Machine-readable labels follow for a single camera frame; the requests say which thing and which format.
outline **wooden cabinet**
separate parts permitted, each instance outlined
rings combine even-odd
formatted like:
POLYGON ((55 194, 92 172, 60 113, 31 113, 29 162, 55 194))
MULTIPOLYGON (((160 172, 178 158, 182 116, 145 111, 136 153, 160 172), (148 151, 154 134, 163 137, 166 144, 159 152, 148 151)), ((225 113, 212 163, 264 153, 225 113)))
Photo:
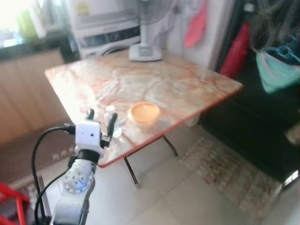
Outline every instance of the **wooden cabinet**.
POLYGON ((44 75, 61 64, 59 50, 0 63, 0 145, 68 120, 44 75))

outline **white wall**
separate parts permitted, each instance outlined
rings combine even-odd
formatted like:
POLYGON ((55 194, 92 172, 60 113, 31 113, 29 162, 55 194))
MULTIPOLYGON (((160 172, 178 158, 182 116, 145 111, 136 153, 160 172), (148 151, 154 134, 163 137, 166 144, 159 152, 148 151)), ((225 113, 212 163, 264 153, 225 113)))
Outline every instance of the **white wall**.
POLYGON ((300 196, 299 181, 287 189, 279 202, 261 225, 299 225, 300 196))
MULTIPOLYGON (((183 6, 186 6, 186 1, 181 0, 183 6)), ((192 48, 185 48, 183 44, 188 26, 188 15, 186 10, 182 10, 180 15, 176 16, 174 29, 168 34, 167 50, 202 67, 213 69, 218 59, 234 3, 235 0, 208 0, 206 34, 202 41, 192 48)))

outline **black cabinet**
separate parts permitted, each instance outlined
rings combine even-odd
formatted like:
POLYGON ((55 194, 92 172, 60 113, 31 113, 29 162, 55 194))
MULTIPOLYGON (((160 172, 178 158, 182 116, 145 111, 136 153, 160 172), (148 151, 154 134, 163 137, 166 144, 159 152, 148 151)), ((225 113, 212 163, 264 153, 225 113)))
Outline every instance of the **black cabinet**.
POLYGON ((209 109, 201 122, 205 129, 283 182, 299 168, 299 148, 285 132, 299 121, 299 85, 267 94, 256 62, 247 59, 236 80, 244 85, 237 95, 209 109))

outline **table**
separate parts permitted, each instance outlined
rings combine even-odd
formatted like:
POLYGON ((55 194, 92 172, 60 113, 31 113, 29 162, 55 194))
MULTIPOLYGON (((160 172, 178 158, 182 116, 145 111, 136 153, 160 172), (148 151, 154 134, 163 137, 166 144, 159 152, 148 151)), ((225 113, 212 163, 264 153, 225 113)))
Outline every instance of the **table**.
POLYGON ((164 134, 242 88, 239 82, 168 53, 161 61, 132 62, 128 51, 116 52, 47 69, 45 75, 74 123, 93 108, 94 119, 103 125, 105 107, 116 107, 122 135, 112 139, 98 165, 106 167, 124 158, 136 184, 127 156, 160 137, 177 155, 164 134), (140 101, 160 108, 155 126, 141 128, 128 118, 130 106, 140 101))

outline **floor mat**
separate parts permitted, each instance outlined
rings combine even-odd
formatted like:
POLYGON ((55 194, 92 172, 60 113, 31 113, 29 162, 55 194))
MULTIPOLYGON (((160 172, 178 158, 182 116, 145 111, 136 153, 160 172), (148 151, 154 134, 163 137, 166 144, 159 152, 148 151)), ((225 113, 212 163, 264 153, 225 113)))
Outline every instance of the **floor mat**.
MULTIPOLYGON (((38 177, 38 182, 40 185, 41 190, 44 188, 43 178, 41 176, 38 177)), ((26 183, 25 185, 22 185, 20 188, 17 189, 18 192, 21 192, 22 194, 26 195, 30 198, 30 204, 26 206, 26 223, 28 225, 32 224, 34 221, 34 208, 35 208, 35 202, 36 202, 36 196, 37 191, 34 185, 34 181, 31 181, 29 183, 26 183)), ((48 200, 46 197, 46 194, 43 195, 43 203, 44 203, 44 209, 46 215, 50 215, 50 208, 48 204, 48 200)), ((0 214, 3 215, 5 218, 9 218, 12 221, 14 221, 16 224, 18 223, 17 219, 17 212, 16 212, 16 203, 15 200, 9 199, 5 201, 4 203, 0 204, 0 214)))
POLYGON ((209 137, 201 137, 180 162, 256 222, 264 218, 281 190, 279 182, 209 137))

